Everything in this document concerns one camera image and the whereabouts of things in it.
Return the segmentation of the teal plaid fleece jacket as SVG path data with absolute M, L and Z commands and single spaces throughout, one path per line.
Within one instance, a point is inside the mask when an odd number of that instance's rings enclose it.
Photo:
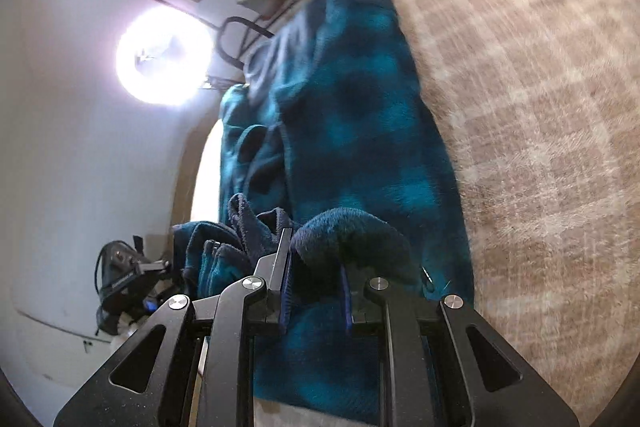
M 291 230 L 292 314 L 256 343 L 259 399 L 378 419 L 376 342 L 345 323 L 341 269 L 474 297 L 454 169 L 392 0 L 311 0 L 221 101 L 219 219 L 174 232 L 191 298 L 254 272 Z

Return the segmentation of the beige checked bed blanket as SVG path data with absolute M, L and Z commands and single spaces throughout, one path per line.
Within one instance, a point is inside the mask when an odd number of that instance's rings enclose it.
M 474 300 L 584 426 L 639 421 L 639 0 L 392 0 Z

